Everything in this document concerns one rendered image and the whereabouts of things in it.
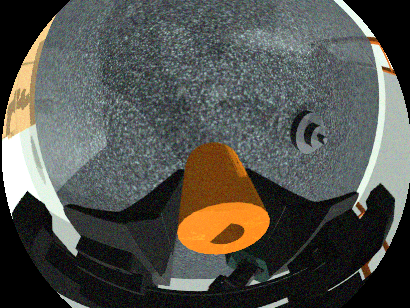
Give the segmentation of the orange knob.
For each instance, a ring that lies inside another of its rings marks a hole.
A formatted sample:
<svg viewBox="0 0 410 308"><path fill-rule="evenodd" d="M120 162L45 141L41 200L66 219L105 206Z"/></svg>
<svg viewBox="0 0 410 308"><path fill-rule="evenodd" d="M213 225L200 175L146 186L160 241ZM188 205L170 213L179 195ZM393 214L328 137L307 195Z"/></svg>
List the orange knob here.
<svg viewBox="0 0 410 308"><path fill-rule="evenodd" d="M228 254L266 233L269 215L232 147L206 142L190 151L178 215L178 239L190 250Z"/></svg>

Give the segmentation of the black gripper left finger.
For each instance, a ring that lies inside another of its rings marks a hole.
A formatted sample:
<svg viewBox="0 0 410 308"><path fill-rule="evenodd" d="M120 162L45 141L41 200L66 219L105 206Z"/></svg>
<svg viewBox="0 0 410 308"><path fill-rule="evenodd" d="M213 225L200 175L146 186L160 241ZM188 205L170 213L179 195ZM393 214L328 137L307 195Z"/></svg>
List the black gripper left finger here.
<svg viewBox="0 0 410 308"><path fill-rule="evenodd" d="M178 169L128 209L105 211L65 205L77 234L137 256L161 286L170 286L185 171Z"/></svg>

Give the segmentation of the grey round pedestal with short shaft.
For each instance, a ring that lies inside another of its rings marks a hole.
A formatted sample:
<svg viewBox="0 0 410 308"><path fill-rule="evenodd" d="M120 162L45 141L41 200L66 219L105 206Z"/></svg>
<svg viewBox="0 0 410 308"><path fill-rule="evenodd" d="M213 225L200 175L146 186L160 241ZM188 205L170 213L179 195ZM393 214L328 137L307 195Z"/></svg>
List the grey round pedestal with short shaft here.
<svg viewBox="0 0 410 308"><path fill-rule="evenodd" d="M294 147L301 153L314 153L327 142L322 118L313 111L298 113L290 129L290 138Z"/></svg>

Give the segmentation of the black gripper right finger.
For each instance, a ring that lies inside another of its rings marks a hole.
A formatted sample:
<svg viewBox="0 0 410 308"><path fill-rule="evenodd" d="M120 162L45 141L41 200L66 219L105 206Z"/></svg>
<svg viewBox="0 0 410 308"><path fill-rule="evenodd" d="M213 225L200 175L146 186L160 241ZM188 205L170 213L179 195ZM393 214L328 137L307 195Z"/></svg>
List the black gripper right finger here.
<svg viewBox="0 0 410 308"><path fill-rule="evenodd" d="M268 230L258 239L269 276L288 271L286 264L309 245L319 229L351 209L359 197L357 191L354 191L321 202L307 201L301 195L276 185L272 179L266 179L250 169L245 171L252 179L254 189L257 189L270 218Z"/></svg>

